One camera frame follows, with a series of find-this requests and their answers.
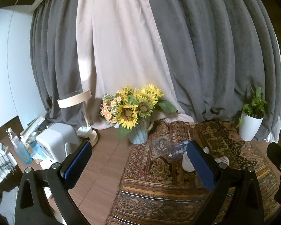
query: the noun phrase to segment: light blue flower pot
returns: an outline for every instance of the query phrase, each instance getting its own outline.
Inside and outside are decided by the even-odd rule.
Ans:
[[[147,126],[145,126],[144,121],[140,119],[138,121],[138,124],[127,134],[128,139],[131,143],[140,145],[147,141],[149,132],[146,131],[146,127],[149,128],[150,119],[151,117],[147,117],[146,119],[144,119]]]

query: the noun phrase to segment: potted plant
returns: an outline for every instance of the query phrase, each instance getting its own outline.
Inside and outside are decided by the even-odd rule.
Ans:
[[[163,96],[162,91],[152,84],[134,90],[127,86],[115,95],[104,94],[100,114],[110,125],[120,125],[120,139],[128,135],[130,142],[142,144],[153,127],[150,119],[155,108],[166,113],[177,111],[169,101],[162,99]]]
[[[252,89],[252,102],[245,104],[241,109],[239,119],[239,136],[245,141],[251,141],[257,133],[264,117],[264,107],[267,102],[261,98],[261,87]]]

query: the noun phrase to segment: paisley pattern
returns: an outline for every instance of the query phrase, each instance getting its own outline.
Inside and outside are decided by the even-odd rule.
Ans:
[[[106,225],[179,224],[186,225],[195,217],[209,195],[196,172],[186,172],[182,160],[171,161],[168,149],[176,143],[194,138],[202,148],[208,147],[214,157],[227,156],[230,167],[253,166],[259,181],[265,218],[272,216],[278,204],[275,175],[254,145],[240,139],[228,122],[166,123],[160,121],[148,141],[131,150],[118,194]],[[221,221],[231,201],[229,190],[215,222]]]

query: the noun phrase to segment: plastic bottle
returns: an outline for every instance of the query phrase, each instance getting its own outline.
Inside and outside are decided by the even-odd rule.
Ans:
[[[13,143],[13,148],[15,152],[18,154],[22,162],[24,162],[25,165],[28,165],[32,162],[32,158],[30,154],[28,153],[27,149],[25,148],[22,141],[19,140],[18,136],[13,132],[11,128],[8,130],[9,138],[11,142]]]
[[[188,142],[192,141],[192,139],[186,140],[179,144],[175,144],[171,148],[169,148],[169,158],[170,160],[179,160],[183,158],[183,154],[186,152],[186,147]]]

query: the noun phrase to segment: metal screw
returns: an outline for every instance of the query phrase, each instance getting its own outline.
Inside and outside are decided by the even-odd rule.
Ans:
[[[56,162],[56,163],[53,163],[52,168],[56,169],[56,168],[59,168],[59,166],[60,166],[60,164],[58,162]]]
[[[32,168],[31,168],[31,167],[28,167],[28,168],[25,169],[25,172],[26,172],[26,173],[29,173],[31,170],[32,170]]]
[[[223,162],[221,162],[221,163],[219,164],[219,166],[220,166],[220,168],[222,168],[222,169],[226,169],[226,168],[227,168],[227,164],[226,164],[226,163],[223,163]]]
[[[252,173],[252,172],[254,172],[254,168],[253,167],[248,167],[248,171],[250,172],[250,173]]]

